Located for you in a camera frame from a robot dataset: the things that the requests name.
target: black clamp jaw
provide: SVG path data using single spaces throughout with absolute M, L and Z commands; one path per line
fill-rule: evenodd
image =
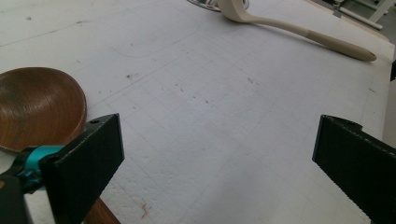
M 0 223 L 33 223 L 23 194 L 43 186 L 56 223 L 81 223 L 123 159 L 118 114 L 87 122 L 64 147 L 26 148 L 0 174 Z
M 396 78 L 396 61 L 392 64 L 392 70 L 390 71 L 390 81 L 393 81 Z
M 346 119 L 320 118 L 313 161 L 374 223 L 396 223 L 396 149 Z

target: white work surface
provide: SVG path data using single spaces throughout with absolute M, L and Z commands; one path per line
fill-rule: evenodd
M 65 71 L 88 119 L 120 113 L 125 161 L 101 197 L 121 223 L 370 222 L 311 158 L 321 114 L 381 138 L 390 43 L 296 0 L 251 0 L 248 11 L 378 59 L 185 0 L 2 0 L 0 10 L 0 72 Z M 13 156 L 0 151 L 2 171 Z M 53 222 L 44 196 L 26 196 L 35 223 Z

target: spoon bowl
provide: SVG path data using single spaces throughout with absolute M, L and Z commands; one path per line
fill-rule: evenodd
M 84 92 L 66 73 L 28 67 L 0 74 L 1 148 L 65 145 L 81 133 L 86 117 Z
M 232 21 L 273 26 L 303 36 L 324 45 L 329 49 L 361 61 L 372 62 L 376 60 L 376 56 L 369 50 L 347 43 L 346 41 L 336 39 L 328 35 L 323 35 L 287 22 L 250 15 L 245 10 L 242 0 L 218 0 L 217 3 L 221 14 Z
M 211 11 L 220 12 L 217 0 L 187 0 L 187 1 L 195 4 L 198 7 L 202 7 Z M 244 8 L 248 8 L 249 5 L 248 0 L 242 0 L 242 1 L 244 4 Z

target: pale wooden spoon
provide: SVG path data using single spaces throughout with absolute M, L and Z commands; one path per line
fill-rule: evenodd
M 345 54 L 349 57 L 359 59 L 366 62 L 375 61 L 376 56 L 367 49 L 347 43 L 346 41 L 336 39 L 331 36 L 323 35 L 315 31 L 305 29 L 283 21 L 267 19 L 250 15 L 244 8 L 242 0 L 218 0 L 218 6 L 226 18 L 232 21 L 259 23 L 268 26 L 292 32 L 301 35 L 305 38 L 313 40 L 339 53 Z

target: teal clamp part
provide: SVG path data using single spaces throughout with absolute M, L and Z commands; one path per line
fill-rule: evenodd
M 32 169 L 35 170 L 35 172 L 38 175 L 41 175 L 40 168 L 38 167 L 38 161 L 43 159 L 44 157 L 53 154 L 55 152 L 58 152 L 61 150 L 64 146 L 41 146 L 37 147 L 27 158 L 26 163 L 25 163 L 25 169 Z

